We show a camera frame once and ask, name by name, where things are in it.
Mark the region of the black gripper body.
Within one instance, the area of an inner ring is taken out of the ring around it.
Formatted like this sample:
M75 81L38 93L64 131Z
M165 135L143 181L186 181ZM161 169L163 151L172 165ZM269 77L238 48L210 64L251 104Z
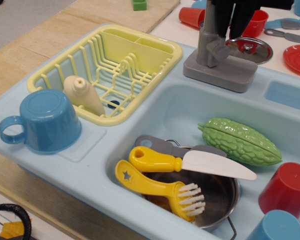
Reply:
M290 10L294 0L213 0L212 4L234 5L247 4L254 10L259 10L261 7Z

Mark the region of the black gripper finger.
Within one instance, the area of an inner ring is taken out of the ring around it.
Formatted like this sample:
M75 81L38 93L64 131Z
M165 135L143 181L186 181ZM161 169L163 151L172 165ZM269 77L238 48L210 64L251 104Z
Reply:
M215 4L215 28L220 38L225 38L231 20L234 4L216 3Z
M254 4L236 4L230 24L229 39L240 37L255 13Z

